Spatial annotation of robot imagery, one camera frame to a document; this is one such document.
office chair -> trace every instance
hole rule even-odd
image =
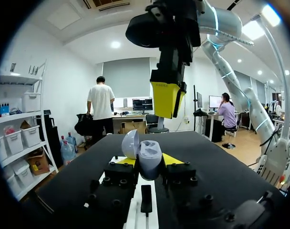
[[[169,129],[163,126],[162,129],[158,129],[159,117],[154,114],[147,114],[145,116],[146,129],[149,134],[163,134],[169,132]]]
[[[241,118],[239,117],[239,119],[236,122],[236,128],[234,128],[234,129],[232,129],[232,128],[227,129],[226,128],[226,131],[231,132],[231,133],[235,133],[236,131],[238,131],[239,126],[240,126],[240,121],[241,121]],[[227,148],[227,149],[235,149],[236,146],[234,144],[230,143],[230,138],[231,138],[231,135],[229,135],[228,143],[222,144],[222,147]]]

white storage bin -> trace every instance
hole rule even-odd
[[[7,158],[7,153],[4,144],[4,137],[0,137],[0,162]]]
[[[40,93],[24,93],[22,97],[22,111],[23,112],[33,112],[39,111],[40,108]]]
[[[6,140],[8,142],[8,146],[10,147],[10,151],[12,154],[16,154],[18,152],[21,152],[23,150],[23,144],[21,139],[21,130],[5,135]]]
[[[4,168],[4,176],[7,180],[7,183],[15,196],[17,196],[22,190],[17,182],[17,177],[15,176],[12,168],[10,166],[6,166]]]
[[[25,160],[22,159],[13,162],[12,169],[25,187],[28,187],[32,182],[34,182],[30,165]]]
[[[21,129],[25,143],[28,147],[37,145],[40,143],[39,126],[33,126],[27,129]]]

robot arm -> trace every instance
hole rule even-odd
[[[258,158],[259,163],[255,171],[273,185],[276,185],[278,182],[289,182],[289,137],[287,139],[280,138],[253,89],[247,88],[244,91],[241,90],[233,69],[219,54],[229,42],[233,41],[233,37],[225,36],[217,30],[238,38],[237,41],[240,42],[239,37],[241,36],[242,30],[240,18],[228,10],[211,7],[206,0],[204,2],[207,5],[206,12],[199,14],[199,30],[202,32],[203,30],[201,28],[204,26],[211,28],[215,26],[216,33],[212,34],[208,30],[206,31],[208,32],[208,41],[202,45],[202,49],[220,73],[231,93],[233,103],[238,112],[243,112],[247,108],[249,109],[251,123],[260,137],[262,146],[261,157]]]
[[[152,71],[150,79],[155,114],[177,117],[186,93],[185,66],[193,60],[193,47],[201,45],[199,34],[207,34],[207,42],[202,45],[205,54],[229,89],[237,111],[250,110],[251,122],[260,137],[262,152],[255,171],[275,185],[286,165],[290,164],[287,160],[290,152],[288,138],[280,138],[253,90],[241,90],[233,69],[219,54],[229,42],[253,44],[240,39],[242,23],[239,16],[214,8],[206,0],[158,0],[146,11],[130,21],[126,37],[138,46],[159,47],[161,51],[157,70]]]

fixture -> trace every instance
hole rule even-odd
[[[111,43],[111,48],[118,49],[119,47],[121,47],[120,42],[112,42]]]
[[[242,27],[242,32],[251,40],[255,40],[265,34],[257,21],[250,21]]]
[[[13,76],[20,76],[21,74],[20,74],[20,73],[10,73],[10,75],[13,75]]]
[[[265,6],[261,13],[273,27],[280,23],[280,17],[270,5]]]

purple shirt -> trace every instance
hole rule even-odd
[[[235,118],[235,107],[230,103],[222,104],[218,109],[218,114],[222,115],[225,119],[224,126],[225,128],[231,128],[236,126]]]

